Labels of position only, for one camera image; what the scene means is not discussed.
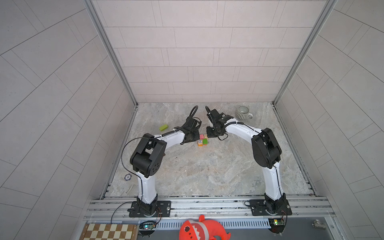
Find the marble surface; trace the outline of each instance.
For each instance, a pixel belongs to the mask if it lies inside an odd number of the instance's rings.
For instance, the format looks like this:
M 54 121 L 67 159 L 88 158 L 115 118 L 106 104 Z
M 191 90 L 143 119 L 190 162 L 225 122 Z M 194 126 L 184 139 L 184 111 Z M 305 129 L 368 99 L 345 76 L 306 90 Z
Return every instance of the marble surface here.
M 195 105 L 199 106 L 195 117 L 202 120 L 200 134 L 206 133 L 209 125 L 205 105 L 231 116 L 235 116 L 238 106 L 248 106 L 254 117 L 244 123 L 272 129 L 282 149 L 280 174 L 284 191 L 287 194 L 309 193 L 270 103 L 141 103 L 128 140 L 147 132 L 160 134 L 159 127 L 163 124 L 168 124 L 169 129 L 181 126 Z M 124 164 L 129 170 L 132 170 L 129 158 L 139 141 L 131 142 L 123 153 Z M 224 141 L 209 138 L 208 145 L 203 147 L 198 147 L 196 142 L 175 145 L 165 154 L 156 173 L 159 196 L 257 195 L 265 192 L 262 169 L 253 159 L 251 145 L 236 135 L 229 134 Z M 137 177 L 133 175 L 131 180 L 125 181 L 127 173 L 119 162 L 106 196 L 137 196 Z

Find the tiled wall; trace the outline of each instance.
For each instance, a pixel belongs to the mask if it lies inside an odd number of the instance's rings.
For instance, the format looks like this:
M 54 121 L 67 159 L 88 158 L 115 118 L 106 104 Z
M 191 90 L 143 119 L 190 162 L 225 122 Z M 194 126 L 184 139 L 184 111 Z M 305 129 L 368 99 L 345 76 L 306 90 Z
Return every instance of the tiled wall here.
M 93 3 L 139 102 L 265 102 L 325 1 Z
M 277 109 L 349 238 L 384 239 L 384 1 L 339 0 Z
M 81 0 L 2 0 L 0 23 L 0 238 L 69 239 L 133 104 Z

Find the red shark plush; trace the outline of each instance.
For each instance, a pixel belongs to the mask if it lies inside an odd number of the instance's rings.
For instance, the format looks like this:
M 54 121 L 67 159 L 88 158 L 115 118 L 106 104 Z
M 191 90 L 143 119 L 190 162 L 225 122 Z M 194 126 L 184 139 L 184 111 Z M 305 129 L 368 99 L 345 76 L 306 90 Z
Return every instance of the red shark plush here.
M 227 233 L 224 227 L 215 220 L 205 220 L 204 215 L 199 221 L 187 220 L 181 226 L 179 240 L 216 240 L 214 236 L 222 240 L 229 240 L 231 233 Z

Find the yellow-green block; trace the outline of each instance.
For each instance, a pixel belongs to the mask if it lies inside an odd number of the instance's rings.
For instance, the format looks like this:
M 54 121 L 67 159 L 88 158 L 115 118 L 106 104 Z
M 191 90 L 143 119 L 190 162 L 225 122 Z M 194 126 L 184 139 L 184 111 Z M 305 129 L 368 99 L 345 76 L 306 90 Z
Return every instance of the yellow-green block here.
M 159 127 L 159 130 L 160 131 L 164 131 L 168 128 L 168 125 L 167 124 L 164 124 L 163 126 Z

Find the ceramic mug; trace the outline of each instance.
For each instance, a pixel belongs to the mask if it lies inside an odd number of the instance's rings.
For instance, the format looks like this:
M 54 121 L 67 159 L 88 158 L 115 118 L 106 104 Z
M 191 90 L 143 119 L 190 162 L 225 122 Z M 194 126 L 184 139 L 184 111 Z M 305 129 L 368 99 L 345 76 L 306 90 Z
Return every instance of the ceramic mug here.
M 236 117 L 239 120 L 251 119 L 253 114 L 249 112 L 249 108 L 246 106 L 240 106 L 236 110 Z

